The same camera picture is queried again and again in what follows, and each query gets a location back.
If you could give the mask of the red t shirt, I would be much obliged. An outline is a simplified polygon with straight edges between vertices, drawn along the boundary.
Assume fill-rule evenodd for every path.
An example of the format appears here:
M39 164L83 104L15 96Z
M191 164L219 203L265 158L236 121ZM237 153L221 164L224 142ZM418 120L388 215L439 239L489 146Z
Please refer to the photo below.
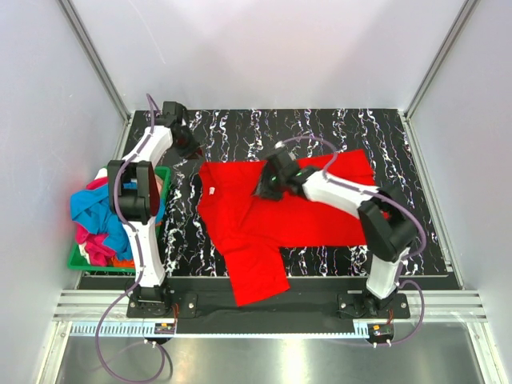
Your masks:
M263 162L204 162L198 212L224 257L237 306L289 289L281 248L362 246L360 223L330 206L285 194L253 196Z

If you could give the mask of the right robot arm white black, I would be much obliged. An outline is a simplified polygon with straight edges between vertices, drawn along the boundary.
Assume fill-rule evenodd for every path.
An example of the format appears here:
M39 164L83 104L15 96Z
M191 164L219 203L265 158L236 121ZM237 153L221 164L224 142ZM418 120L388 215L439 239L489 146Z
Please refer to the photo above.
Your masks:
M409 256L416 236L425 234L412 213L398 203L394 186L378 188L332 174L332 166L348 168L348 161L338 158L334 153L323 167L300 166L280 144L266 157L254 195L279 201L288 193L357 219L373 253L363 307L370 316L381 317L392 307L402 260Z

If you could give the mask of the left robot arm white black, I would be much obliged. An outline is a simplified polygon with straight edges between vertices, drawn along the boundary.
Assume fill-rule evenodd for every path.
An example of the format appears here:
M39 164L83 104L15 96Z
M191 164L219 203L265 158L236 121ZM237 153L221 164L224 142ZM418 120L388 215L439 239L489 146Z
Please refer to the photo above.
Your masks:
M164 102L159 115L148 96L150 124L128 155L107 165L111 211L129 239L135 267L134 285L127 290L130 307L167 315L173 305L159 256L156 235L160 193L154 169L169 149L183 159L202 155L200 144L188 127L188 111L178 102Z

